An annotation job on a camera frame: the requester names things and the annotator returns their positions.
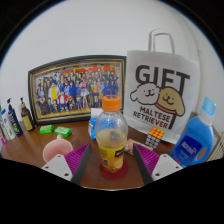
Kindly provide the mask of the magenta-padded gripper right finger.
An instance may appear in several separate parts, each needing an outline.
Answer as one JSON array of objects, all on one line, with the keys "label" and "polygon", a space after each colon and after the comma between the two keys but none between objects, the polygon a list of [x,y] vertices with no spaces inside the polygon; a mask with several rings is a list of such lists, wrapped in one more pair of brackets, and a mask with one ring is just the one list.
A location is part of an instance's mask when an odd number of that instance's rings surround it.
[{"label": "magenta-padded gripper right finger", "polygon": [[182,169],[168,154],[158,155],[139,144],[133,145],[133,153],[145,185]]}]

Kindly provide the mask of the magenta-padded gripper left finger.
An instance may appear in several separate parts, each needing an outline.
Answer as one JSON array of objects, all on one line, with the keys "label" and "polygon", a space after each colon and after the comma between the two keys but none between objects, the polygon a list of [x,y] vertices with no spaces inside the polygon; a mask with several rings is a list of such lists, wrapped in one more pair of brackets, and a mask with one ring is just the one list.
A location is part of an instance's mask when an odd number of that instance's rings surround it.
[{"label": "magenta-padded gripper left finger", "polygon": [[42,169],[79,185],[81,183],[90,154],[91,145],[86,144],[78,147],[66,155],[55,155],[42,167]]}]

